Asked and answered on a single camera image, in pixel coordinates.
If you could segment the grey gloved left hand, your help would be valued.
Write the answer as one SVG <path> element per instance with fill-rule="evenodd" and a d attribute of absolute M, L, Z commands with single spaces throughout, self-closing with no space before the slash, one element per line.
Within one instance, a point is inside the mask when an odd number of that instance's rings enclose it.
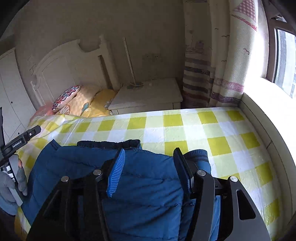
<path fill-rule="evenodd" d="M 25 175 L 23 163 L 20 159 L 18 160 L 16 178 L 18 179 L 17 186 L 8 174 L 1 172 L 1 209 L 12 216 L 17 214 L 18 205 L 10 189 L 15 190 L 17 187 L 23 196 L 27 196 L 28 194 L 27 177 Z"/>

